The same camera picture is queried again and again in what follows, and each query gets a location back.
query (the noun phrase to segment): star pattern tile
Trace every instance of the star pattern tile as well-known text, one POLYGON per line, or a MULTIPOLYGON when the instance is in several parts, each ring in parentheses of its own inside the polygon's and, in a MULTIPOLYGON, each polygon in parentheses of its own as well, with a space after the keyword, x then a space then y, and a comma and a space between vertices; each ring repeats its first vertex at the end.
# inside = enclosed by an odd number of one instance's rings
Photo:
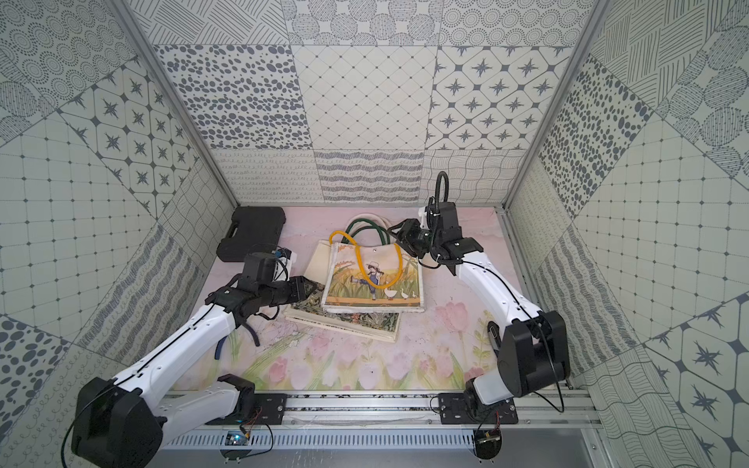
POLYGON ((189 143, 138 58, 64 104, 59 114, 154 218, 192 168, 189 143))
POLYGON ((749 295, 739 294, 645 342, 648 355, 714 467, 749 453, 749 295))
POLYGON ((528 149, 570 53, 570 47, 438 47, 425 146, 528 149))

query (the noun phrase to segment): grid pattern tile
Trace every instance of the grid pattern tile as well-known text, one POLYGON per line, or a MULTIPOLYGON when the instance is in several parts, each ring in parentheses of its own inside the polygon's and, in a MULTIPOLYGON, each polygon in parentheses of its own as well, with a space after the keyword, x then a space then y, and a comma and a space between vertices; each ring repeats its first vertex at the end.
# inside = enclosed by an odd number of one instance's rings
POLYGON ((2 312, 72 339, 156 220, 57 114, 0 158, 2 312))

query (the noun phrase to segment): black cable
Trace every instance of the black cable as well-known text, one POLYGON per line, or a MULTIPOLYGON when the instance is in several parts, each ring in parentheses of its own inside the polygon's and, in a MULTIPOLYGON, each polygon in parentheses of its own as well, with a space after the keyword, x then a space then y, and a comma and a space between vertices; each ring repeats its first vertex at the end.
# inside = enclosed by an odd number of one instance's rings
MULTIPOLYGON (((289 275, 288 275, 288 269, 286 268, 286 265, 281 261, 280 258, 277 258, 277 257, 276 257, 276 263, 279 264, 279 265, 281 265, 281 268, 283 269, 284 273, 286 273, 286 279, 284 281, 288 281, 289 275)), ((279 278, 279 276, 281 276, 281 273, 279 273, 278 276, 276 276, 275 278, 273 278, 273 280, 276 281, 279 278)))
POLYGON ((439 174, 437 174, 437 183, 434 185, 434 201, 437 202, 440 200, 440 181, 445 181, 445 197, 442 199, 442 202, 447 202, 447 196, 450 193, 450 179, 447 177, 447 172, 440 171, 439 174))
POLYGON ((281 306, 276 306, 276 313, 275 313, 275 314, 273 314, 273 316, 272 316, 272 317, 268 317, 268 316, 267 316, 266 314, 264 314, 264 313, 262 313, 262 312, 258 312, 258 313, 257 313, 257 314, 255 314, 255 315, 260 315, 260 316, 261 316, 261 317, 263 317, 263 318, 264 318, 265 320, 275 320, 275 319, 276 319, 276 317, 278 317, 278 316, 279 316, 279 312, 281 312, 281 306))
MULTIPOLYGON (((493 406, 489 407, 489 409, 486 411, 486 414, 484 415, 484 419, 482 419, 482 421, 479 423, 479 426, 475 429, 476 432, 481 430, 481 426, 483 426, 486 423, 486 419, 489 417, 490 414, 495 413, 500 408, 500 405, 502 404, 502 402, 503 401, 499 401, 498 403, 495 403, 493 406)), ((471 418, 473 422, 479 422, 473 416, 471 416, 470 413, 468 413, 468 417, 471 418)), ((471 452, 471 454, 473 454, 474 457, 479 458, 479 456, 476 455, 475 450, 474 451, 469 450, 469 452, 471 452)))
POLYGON ((434 408, 434 407, 433 407, 433 406, 431 405, 431 402, 432 402, 432 401, 433 401, 433 400, 434 400, 434 399, 435 399, 436 397, 438 397, 438 396, 439 396, 439 395, 435 395, 435 396, 433 396, 433 397, 429 398, 429 409, 430 409, 430 410, 432 410, 432 412, 433 412, 433 413, 436 413, 436 414, 440 414, 440 412, 439 412, 439 411, 437 411, 437 410, 436 410, 436 409, 435 409, 435 408, 434 408))
POLYGON ((437 268, 439 268, 439 267, 441 267, 441 266, 442 266, 442 264, 438 264, 438 265, 437 265, 436 267, 430 267, 429 265, 424 265, 424 264, 423 264, 423 263, 421 262, 421 260, 418 260, 418 259, 417 259, 416 261, 418 261, 418 262, 419 262, 419 265, 421 265, 422 267, 424 267, 424 268, 429 268, 430 270, 436 270, 437 268))
POLYGON ((520 308, 520 310, 523 311, 525 313, 525 315, 527 315, 528 318, 533 323, 535 323, 536 326, 539 328, 539 335, 541 335, 541 340, 544 343, 544 349, 546 350, 546 356, 549 358, 549 365, 551 366, 551 371, 554 373, 554 379, 555 379, 556 384, 557 384, 557 392, 559 393, 559 396, 560 396, 560 403, 562 404, 562 409, 559 409, 555 404, 551 403, 551 401, 549 401, 548 398, 546 398, 545 396, 541 395, 540 393, 538 393, 538 392, 534 392, 534 393, 536 395, 540 396, 541 398, 543 398, 544 400, 546 400, 546 402, 549 403, 551 405, 551 407, 554 408, 555 410, 557 410, 559 413, 564 413, 565 406, 564 406, 564 398, 562 397, 562 387, 560 387, 560 379, 559 379, 559 376, 557 375, 557 370, 554 367, 554 361, 551 359, 551 351, 549 350, 549 344, 546 342, 546 335, 544 334, 544 330, 541 328, 541 324, 537 320, 533 320, 533 317, 531 317, 530 314, 525 310, 525 308, 520 304, 520 301, 512 293, 512 289, 507 285, 507 283, 505 283, 505 280, 502 279, 502 276, 499 276, 494 271, 489 270, 487 267, 484 267, 483 265, 475 264, 472 261, 465 261, 465 260, 463 260, 463 263, 469 264, 469 265, 474 265, 474 266, 479 267, 479 268, 483 269, 484 271, 488 271, 492 275, 496 276, 497 279, 499 279, 502 282, 502 284, 504 285, 504 287, 507 289, 507 292, 510 293, 510 296, 512 296, 512 299, 515 301, 515 303, 518 304, 518 307, 520 308))
MULTIPOLYGON (((206 311, 206 312, 205 312, 205 313, 204 313, 204 314, 203 314, 203 315, 202 315, 202 316, 201 316, 201 317, 200 317, 200 318, 199 318, 198 320, 196 320, 196 321, 195 321, 195 323, 198 323, 198 322, 199 322, 200 320, 203 320, 203 319, 205 318, 205 316, 206 316, 206 315, 208 315, 208 313, 209 313, 209 312, 210 312, 210 311, 211 311, 211 310, 213 309, 213 307, 214 307, 215 305, 216 305, 216 303, 213 303, 213 304, 211 304, 211 305, 210 305, 210 308, 208 308, 208 310, 207 310, 207 311, 206 311)), ((169 342, 169 344, 167 344, 167 345, 166 345, 165 347, 161 348, 161 349, 159 350, 159 352, 158 352, 158 353, 154 354, 154 355, 153 355, 153 356, 152 356, 152 357, 151 357, 151 358, 150 358, 150 359, 149 359, 148 361, 146 361, 146 362, 145 362, 145 364, 144 364, 144 365, 142 365, 142 366, 141 366, 141 367, 140 367, 140 368, 139 368, 139 369, 138 369, 137 371, 133 372, 133 373, 132 373, 132 374, 131 374, 130 376, 128 376, 127 378, 125 378, 124 380, 122 380, 122 381, 121 381, 120 383, 113 383, 113 384, 112 384, 112 386, 111 386, 110 388, 108 388, 108 389, 104 390, 103 392, 101 392, 101 393, 99 393, 98 395, 96 395, 95 397, 93 397, 93 398, 91 399, 91 401, 89 401, 89 402, 88 402, 88 403, 87 403, 87 404, 86 404, 86 405, 85 405, 85 406, 84 406, 84 407, 83 407, 83 408, 82 408, 82 409, 81 409, 81 410, 80 410, 80 411, 78 412, 78 414, 76 414, 76 416, 75 416, 75 417, 73 418, 73 421, 72 421, 72 422, 70 423, 70 426, 68 426, 68 427, 67 427, 67 431, 65 431, 65 435, 64 435, 64 437, 62 438, 62 445, 60 445, 60 460, 62 461, 62 466, 63 466, 63 468, 67 468, 67 463, 65 463, 65 443, 67 442, 67 438, 68 438, 68 436, 70 435, 70 431, 72 431, 72 430, 73 430, 73 426, 74 426, 74 425, 76 424, 76 421, 78 420, 78 418, 80 418, 80 417, 81 417, 81 415, 83 414, 83 412, 84 412, 84 411, 86 411, 86 410, 88 409, 88 407, 90 407, 90 406, 91 406, 91 405, 92 405, 92 404, 93 404, 93 403, 94 403, 94 402, 95 402, 96 400, 98 400, 99 398, 101 398, 101 396, 102 396, 102 395, 106 395, 107 393, 111 392, 112 390, 114 390, 114 389, 117 389, 117 388, 120 388, 120 385, 122 385, 123 383, 125 383, 125 382, 127 382, 128 380, 132 379, 132 378, 133 378, 133 377, 135 377, 136 375, 140 374, 140 372, 141 372, 141 371, 142 371, 143 369, 145 369, 145 368, 146 368, 146 366, 148 366, 149 364, 151 364, 151 361, 153 361, 154 359, 156 359, 156 358, 157 358, 157 356, 159 356, 159 355, 160 355, 160 354, 161 354, 162 352, 164 352, 164 350, 166 350, 166 348, 168 348, 168 347, 172 346, 172 345, 173 345, 173 344, 174 344, 174 343, 175 343, 175 342, 176 342, 176 341, 177 341, 178 339, 182 338, 182 336, 184 336, 184 334, 185 334, 185 333, 187 333, 187 332, 189 332, 189 331, 190 331, 191 329, 192 329, 192 327, 190 326, 190 327, 188 327, 188 328, 187 328, 187 329, 186 329, 185 331, 183 331, 182 333, 180 333, 180 334, 179 334, 179 335, 177 336, 177 338, 173 339, 172 341, 170 341, 170 342, 169 342)))
POLYGON ((268 428, 268 431, 270 432, 270 448, 269 448, 268 450, 266 450, 265 452, 251 453, 251 454, 247 455, 247 456, 246 456, 245 458, 249 458, 249 457, 254 457, 254 456, 256 456, 256 455, 262 455, 262 454, 264 454, 264 453, 268 453, 268 452, 270 452, 271 450, 273 450, 273 444, 275 443, 275 440, 274 440, 274 438, 273 438, 273 430, 272 430, 272 429, 270 428, 270 426, 269 426, 269 425, 267 425, 267 424, 264 424, 264 426, 265 426, 266 428, 268 428))

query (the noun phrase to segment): metal vent grille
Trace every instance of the metal vent grille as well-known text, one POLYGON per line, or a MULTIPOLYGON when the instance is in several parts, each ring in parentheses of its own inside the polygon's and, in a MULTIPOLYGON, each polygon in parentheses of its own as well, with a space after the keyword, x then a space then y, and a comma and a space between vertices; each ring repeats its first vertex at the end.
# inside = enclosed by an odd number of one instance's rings
MULTIPOLYGON (((252 449, 270 448, 270 433, 255 429, 247 446, 224 446, 228 434, 239 431, 198 429, 177 437, 164 449, 252 449)), ((276 429, 273 449, 470 449, 470 429, 276 429)))

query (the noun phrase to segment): polka dot tile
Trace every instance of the polka dot tile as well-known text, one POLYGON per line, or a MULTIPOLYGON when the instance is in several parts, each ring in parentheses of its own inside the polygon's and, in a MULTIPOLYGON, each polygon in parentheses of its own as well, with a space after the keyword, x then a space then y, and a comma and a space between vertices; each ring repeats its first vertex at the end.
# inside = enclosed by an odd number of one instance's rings
POLYGON ((288 46, 156 46, 211 148, 309 149, 288 46))

